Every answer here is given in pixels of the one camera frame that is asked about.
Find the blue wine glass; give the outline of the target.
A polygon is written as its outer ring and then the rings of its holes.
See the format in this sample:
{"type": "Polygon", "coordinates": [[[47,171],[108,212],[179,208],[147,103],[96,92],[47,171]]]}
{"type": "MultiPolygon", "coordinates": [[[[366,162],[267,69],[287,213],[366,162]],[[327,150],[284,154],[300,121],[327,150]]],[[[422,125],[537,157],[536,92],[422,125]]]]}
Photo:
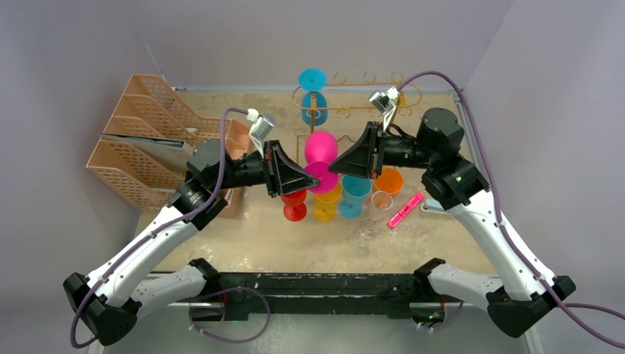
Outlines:
{"type": "Polygon", "coordinates": [[[305,91],[300,106],[301,118],[306,125],[317,127],[327,120],[327,99],[321,93],[326,84],[327,76],[318,68],[305,69],[298,76],[298,85],[305,91]]]}
{"type": "Polygon", "coordinates": [[[344,175],[341,186],[343,191],[342,200],[338,204],[339,213],[346,219],[358,218],[363,213],[363,205],[371,193],[371,180],[344,175]]]}

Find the red wine glass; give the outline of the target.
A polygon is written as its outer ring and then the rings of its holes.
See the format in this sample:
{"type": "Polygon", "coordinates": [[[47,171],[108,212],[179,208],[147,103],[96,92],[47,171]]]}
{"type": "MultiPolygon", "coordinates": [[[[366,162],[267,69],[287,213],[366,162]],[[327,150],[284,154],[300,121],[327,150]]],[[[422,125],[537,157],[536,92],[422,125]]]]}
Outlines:
{"type": "Polygon", "coordinates": [[[305,200],[307,197],[306,190],[282,195],[280,199],[284,203],[283,215],[292,222],[302,221],[307,215],[307,207],[305,200]]]}

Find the orange wine glass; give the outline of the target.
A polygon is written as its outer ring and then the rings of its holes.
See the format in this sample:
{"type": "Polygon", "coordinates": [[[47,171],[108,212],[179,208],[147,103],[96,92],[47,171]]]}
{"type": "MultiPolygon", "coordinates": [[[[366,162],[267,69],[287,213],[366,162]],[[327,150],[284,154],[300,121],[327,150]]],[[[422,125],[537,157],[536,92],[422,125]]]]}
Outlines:
{"type": "Polygon", "coordinates": [[[404,177],[397,169],[384,167],[381,174],[373,180],[372,187],[372,206],[389,208],[404,187],[404,177]]]}

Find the magenta wine glass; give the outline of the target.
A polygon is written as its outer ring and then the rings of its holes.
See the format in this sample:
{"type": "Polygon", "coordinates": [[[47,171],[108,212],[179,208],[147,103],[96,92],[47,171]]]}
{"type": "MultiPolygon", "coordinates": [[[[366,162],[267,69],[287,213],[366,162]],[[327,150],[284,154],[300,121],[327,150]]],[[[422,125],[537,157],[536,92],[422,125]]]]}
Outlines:
{"type": "Polygon", "coordinates": [[[304,146],[306,167],[304,170],[318,179],[317,187],[310,192],[323,194],[332,191],[339,181],[339,175],[329,171],[329,166],[338,157],[338,141],[328,131],[316,131],[310,134],[304,146]]]}

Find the clear wine glass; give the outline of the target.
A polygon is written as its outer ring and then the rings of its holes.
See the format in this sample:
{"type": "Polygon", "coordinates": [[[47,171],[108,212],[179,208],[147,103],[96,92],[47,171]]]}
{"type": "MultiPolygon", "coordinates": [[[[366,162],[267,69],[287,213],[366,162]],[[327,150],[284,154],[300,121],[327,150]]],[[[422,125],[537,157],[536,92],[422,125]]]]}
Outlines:
{"type": "Polygon", "coordinates": [[[394,199],[388,192],[374,192],[364,210],[358,229],[359,235],[366,239],[376,238],[383,230],[393,204],[394,199]]]}

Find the yellow wine glass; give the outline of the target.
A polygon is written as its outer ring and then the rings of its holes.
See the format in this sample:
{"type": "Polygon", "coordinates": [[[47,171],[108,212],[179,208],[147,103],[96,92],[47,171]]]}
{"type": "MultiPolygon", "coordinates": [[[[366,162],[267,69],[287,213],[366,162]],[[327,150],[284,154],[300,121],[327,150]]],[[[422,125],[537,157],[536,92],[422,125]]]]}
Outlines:
{"type": "Polygon", "coordinates": [[[338,204],[342,198],[343,188],[338,183],[331,191],[313,195],[312,215],[318,222],[328,223],[337,213],[338,204]]]}

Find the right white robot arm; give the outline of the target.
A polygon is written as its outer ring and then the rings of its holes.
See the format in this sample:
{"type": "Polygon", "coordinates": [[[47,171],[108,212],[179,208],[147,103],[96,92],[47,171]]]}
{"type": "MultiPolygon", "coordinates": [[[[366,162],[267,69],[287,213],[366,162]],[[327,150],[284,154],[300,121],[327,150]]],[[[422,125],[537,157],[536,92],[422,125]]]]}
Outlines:
{"type": "Polygon", "coordinates": [[[369,122],[361,137],[330,165],[334,173],[378,177],[384,166],[423,169],[427,193],[480,246],[496,273],[473,274],[438,258],[414,273],[416,295],[447,295],[484,311],[506,335],[520,337],[570,296],[576,286],[546,267],[495,211],[492,190],[479,169],[460,152],[464,129],[446,108],[431,108],[415,136],[389,134],[369,122]]]}

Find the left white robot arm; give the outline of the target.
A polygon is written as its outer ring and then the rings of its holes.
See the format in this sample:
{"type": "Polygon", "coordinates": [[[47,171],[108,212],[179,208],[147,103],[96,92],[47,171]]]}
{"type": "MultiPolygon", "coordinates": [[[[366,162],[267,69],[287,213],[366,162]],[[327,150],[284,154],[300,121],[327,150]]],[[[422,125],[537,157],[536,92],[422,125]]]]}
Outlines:
{"type": "Polygon", "coordinates": [[[84,324],[94,341],[108,346],[154,310],[183,299],[209,302],[226,296],[220,272],[203,259],[157,280],[147,275],[221,213],[227,204],[222,189],[263,185],[275,198],[319,184],[277,140],[233,159],[223,141],[207,139],[197,144],[186,166],[184,183],[138,237],[99,268],[87,275],[73,273],[63,282],[74,310],[72,328],[84,324]]]}

